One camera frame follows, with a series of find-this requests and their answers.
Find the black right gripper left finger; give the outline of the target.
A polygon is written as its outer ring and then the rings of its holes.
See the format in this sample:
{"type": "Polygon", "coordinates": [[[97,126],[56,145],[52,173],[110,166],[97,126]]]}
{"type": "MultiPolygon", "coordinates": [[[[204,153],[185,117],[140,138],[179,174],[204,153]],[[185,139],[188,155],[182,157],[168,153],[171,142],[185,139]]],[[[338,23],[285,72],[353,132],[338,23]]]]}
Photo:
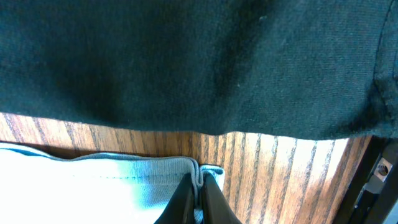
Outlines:
{"type": "Polygon", "coordinates": [[[185,174],[155,224],[194,224],[194,202],[192,177],[185,174]]]}

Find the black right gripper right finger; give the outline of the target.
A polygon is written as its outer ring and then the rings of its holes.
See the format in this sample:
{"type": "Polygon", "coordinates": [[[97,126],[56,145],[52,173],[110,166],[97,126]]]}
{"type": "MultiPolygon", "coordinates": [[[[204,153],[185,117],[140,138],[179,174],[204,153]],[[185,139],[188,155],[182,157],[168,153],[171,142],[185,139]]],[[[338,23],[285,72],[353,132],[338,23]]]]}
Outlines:
{"type": "Polygon", "coordinates": [[[203,177],[201,202],[203,224],[241,224],[233,213],[215,178],[210,174],[203,177]]]}

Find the light blue printed t-shirt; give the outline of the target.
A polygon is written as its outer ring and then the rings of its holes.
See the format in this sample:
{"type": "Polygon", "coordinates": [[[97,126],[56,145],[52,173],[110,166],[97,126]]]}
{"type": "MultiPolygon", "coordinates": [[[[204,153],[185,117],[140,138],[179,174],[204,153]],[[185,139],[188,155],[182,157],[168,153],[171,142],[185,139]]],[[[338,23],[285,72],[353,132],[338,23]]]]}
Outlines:
{"type": "Polygon", "coordinates": [[[221,167],[190,157],[140,157],[96,153],[61,159],[32,147],[1,144],[1,222],[154,223],[181,179],[194,191],[221,167]]]}

